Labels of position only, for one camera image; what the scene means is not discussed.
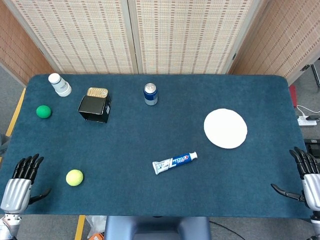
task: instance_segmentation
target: black box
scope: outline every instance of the black box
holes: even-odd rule
[[[106,123],[109,118],[111,99],[96,96],[84,96],[78,108],[78,112],[85,120]]]

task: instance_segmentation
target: can lid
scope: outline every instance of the can lid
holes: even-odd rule
[[[147,83],[145,86],[144,86],[144,91],[147,93],[147,94],[153,94],[155,91],[157,90],[157,87],[156,85],[154,85],[153,83]]]
[[[87,96],[105,99],[108,96],[108,89],[99,87],[90,87],[86,92]]]
[[[49,75],[48,80],[52,84],[56,84],[61,79],[60,75],[58,73],[52,73]]]

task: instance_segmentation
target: wooden wall panel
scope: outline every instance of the wooden wall panel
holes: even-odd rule
[[[36,74],[54,70],[7,6],[0,1],[0,63],[27,84]]]
[[[230,73],[274,74],[292,83],[320,57],[320,0],[270,0],[259,17]]]

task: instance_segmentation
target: soda can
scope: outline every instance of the soda can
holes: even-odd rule
[[[158,89],[153,83],[147,83],[144,86],[144,101],[147,105],[152,106],[158,102]]]

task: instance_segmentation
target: robotic hand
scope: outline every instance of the robotic hand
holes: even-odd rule
[[[12,178],[6,184],[0,206],[5,212],[0,220],[0,240],[16,240],[21,223],[20,214],[28,205],[45,198],[51,191],[49,188],[41,195],[30,197],[38,168],[44,160],[43,157],[38,157],[37,153],[33,157],[21,159],[14,169]]]
[[[308,238],[308,240],[320,240],[320,169],[311,154],[298,147],[294,147],[294,150],[289,152],[294,157],[300,174],[303,186],[302,194],[284,191],[273,183],[271,186],[277,193],[285,197],[304,202],[313,211],[311,222],[315,236]]]

